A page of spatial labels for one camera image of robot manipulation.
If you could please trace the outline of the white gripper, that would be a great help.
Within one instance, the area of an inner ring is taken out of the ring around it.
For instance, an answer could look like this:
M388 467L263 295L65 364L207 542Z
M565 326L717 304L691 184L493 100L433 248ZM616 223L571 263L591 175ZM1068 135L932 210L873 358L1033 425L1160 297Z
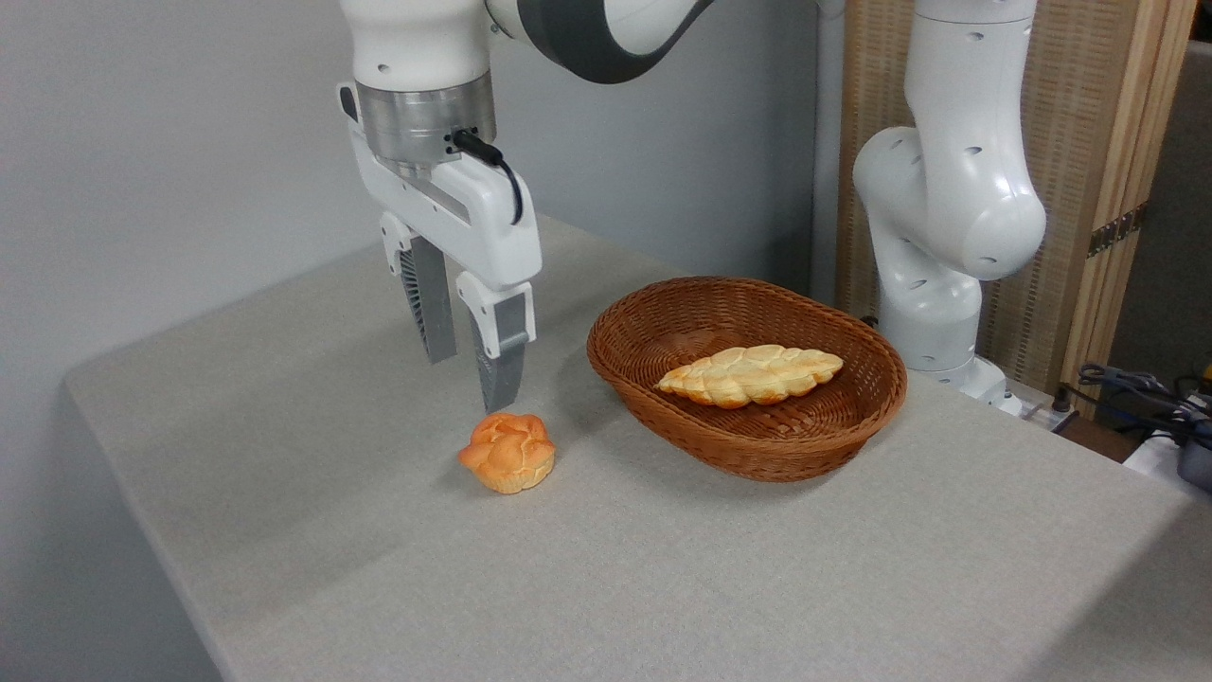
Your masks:
M347 81L338 101L428 361L457 354L446 271L454 260L464 269L454 286L471 319L482 403L488 413L505 409L536 338L525 281L541 273L542 252L528 189L493 144L492 84L394 92Z

